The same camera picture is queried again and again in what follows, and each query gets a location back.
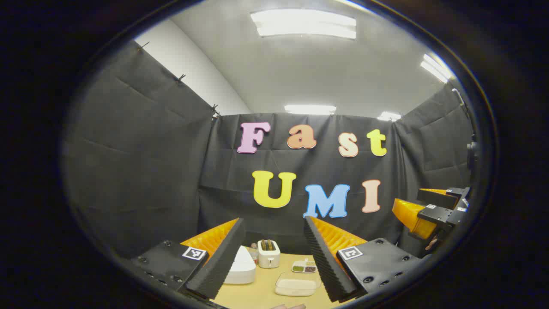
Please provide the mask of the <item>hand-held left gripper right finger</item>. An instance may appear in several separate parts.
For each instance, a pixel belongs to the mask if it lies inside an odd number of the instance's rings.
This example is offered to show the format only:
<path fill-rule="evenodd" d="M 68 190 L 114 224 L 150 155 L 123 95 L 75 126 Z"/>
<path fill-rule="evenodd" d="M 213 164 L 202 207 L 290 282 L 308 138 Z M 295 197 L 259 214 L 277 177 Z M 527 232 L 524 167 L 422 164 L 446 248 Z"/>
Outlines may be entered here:
<path fill-rule="evenodd" d="M 312 216 L 304 217 L 304 235 L 332 302 L 376 297 L 423 264 L 386 239 L 365 241 Z"/>

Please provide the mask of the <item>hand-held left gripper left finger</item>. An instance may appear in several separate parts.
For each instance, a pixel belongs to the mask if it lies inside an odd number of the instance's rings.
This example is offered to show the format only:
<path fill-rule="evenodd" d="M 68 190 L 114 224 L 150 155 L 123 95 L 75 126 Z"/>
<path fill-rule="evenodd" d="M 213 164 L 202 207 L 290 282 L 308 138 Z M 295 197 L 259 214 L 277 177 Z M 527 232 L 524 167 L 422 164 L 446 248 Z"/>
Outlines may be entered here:
<path fill-rule="evenodd" d="M 235 218 L 186 241 L 162 241 L 131 264 L 153 283 L 210 300 L 227 278 L 244 237 L 244 220 Z"/>

